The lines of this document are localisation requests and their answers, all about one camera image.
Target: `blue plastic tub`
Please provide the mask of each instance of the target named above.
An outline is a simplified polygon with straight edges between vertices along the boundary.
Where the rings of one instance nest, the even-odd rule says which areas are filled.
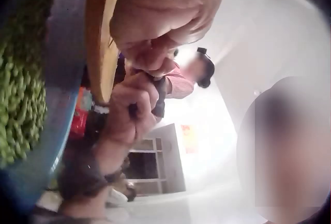
[[[0,187],[18,213],[32,210],[61,159],[85,66],[85,0],[54,0],[45,51],[47,118],[40,144],[0,171]]]

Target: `wrinkled skin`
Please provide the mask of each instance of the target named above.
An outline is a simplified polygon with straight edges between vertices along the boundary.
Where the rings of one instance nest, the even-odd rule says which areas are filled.
[[[137,69],[162,76],[174,69],[174,48],[210,29],[221,0],[117,0],[110,22],[118,49]]]

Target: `wrist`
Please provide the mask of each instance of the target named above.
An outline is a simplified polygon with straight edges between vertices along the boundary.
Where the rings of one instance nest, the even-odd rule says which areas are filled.
[[[93,148],[102,175],[116,173],[127,157],[130,147],[122,142],[102,138]]]

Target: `person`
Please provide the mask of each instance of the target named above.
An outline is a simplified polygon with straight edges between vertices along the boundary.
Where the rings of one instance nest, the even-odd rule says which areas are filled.
[[[287,77],[246,112],[238,134],[238,172],[267,224],[330,223],[328,87]]]
[[[30,222],[108,223],[105,203],[111,182],[103,184],[98,174],[111,181],[111,175],[119,170],[130,148],[154,127],[156,119],[151,110],[158,97],[156,88],[143,72],[116,85],[111,94],[111,111],[98,142],[90,150],[91,153],[81,151],[78,154],[76,166],[63,169],[63,177],[67,177],[69,184],[66,192],[59,182],[64,200],[58,212],[37,209],[30,216]],[[137,104],[137,112],[133,117],[129,106],[134,103]]]
[[[176,68],[174,49],[201,39],[221,0],[117,0],[110,33],[136,69],[159,77]]]
[[[201,88],[208,88],[210,78],[214,75],[215,66],[206,54],[206,49],[198,48],[195,58],[186,68],[180,68],[175,63],[176,68],[165,75],[167,98],[182,99],[190,95],[197,83]]]

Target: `woman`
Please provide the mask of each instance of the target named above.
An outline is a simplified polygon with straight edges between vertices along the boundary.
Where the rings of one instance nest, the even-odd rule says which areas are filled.
[[[215,66],[206,54],[207,49],[198,48],[195,59],[186,68],[176,68],[166,75],[167,98],[183,99],[190,95],[197,83],[201,88],[208,88],[210,78],[214,75]]]

